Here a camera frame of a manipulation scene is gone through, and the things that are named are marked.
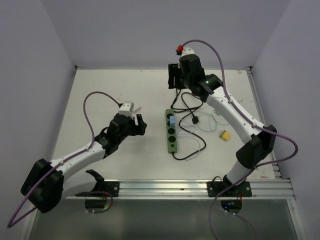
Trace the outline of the green power strip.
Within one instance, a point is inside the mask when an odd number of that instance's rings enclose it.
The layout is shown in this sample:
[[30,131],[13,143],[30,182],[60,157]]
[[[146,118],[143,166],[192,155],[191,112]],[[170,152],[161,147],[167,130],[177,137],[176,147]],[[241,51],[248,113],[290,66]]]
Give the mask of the green power strip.
[[167,151],[169,154],[175,154],[178,151],[177,131],[176,126],[170,127],[170,116],[175,116],[175,112],[173,109],[168,108],[165,110]]

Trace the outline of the light blue charger plug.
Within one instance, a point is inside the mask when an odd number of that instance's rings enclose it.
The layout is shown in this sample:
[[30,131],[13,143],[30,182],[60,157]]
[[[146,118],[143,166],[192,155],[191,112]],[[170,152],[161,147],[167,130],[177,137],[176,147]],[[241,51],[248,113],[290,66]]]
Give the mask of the light blue charger plug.
[[176,126],[176,117],[174,115],[171,115],[169,117],[169,126],[171,128],[174,128]]

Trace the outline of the yellow usb charger plug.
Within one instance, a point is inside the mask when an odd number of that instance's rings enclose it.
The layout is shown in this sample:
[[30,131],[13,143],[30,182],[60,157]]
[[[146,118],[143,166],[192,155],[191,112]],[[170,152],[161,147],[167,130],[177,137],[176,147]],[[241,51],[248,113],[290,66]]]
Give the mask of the yellow usb charger plug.
[[231,137],[231,134],[227,130],[222,130],[219,133],[219,138],[225,142],[227,142],[230,139],[230,137]]

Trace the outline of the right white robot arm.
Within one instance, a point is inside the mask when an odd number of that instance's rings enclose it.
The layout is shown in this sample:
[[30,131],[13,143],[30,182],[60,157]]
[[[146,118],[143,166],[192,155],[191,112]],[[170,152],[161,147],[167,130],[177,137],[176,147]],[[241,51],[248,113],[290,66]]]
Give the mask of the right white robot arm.
[[268,127],[250,115],[227,91],[215,74],[205,74],[200,58],[187,54],[178,63],[168,65],[169,89],[189,89],[191,93],[217,110],[238,134],[243,146],[235,153],[236,162],[223,177],[223,192],[235,196],[241,190],[244,175],[273,150],[276,128]]

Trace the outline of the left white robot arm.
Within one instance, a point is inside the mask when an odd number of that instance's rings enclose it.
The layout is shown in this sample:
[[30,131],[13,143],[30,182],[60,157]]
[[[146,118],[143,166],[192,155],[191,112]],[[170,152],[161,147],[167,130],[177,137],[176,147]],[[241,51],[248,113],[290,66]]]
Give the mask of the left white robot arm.
[[59,159],[39,159],[32,166],[20,192],[41,213],[47,213],[67,197],[67,180],[90,164],[105,159],[118,150],[129,136],[143,136],[147,124],[141,114],[134,117],[116,114],[109,126],[83,148]]

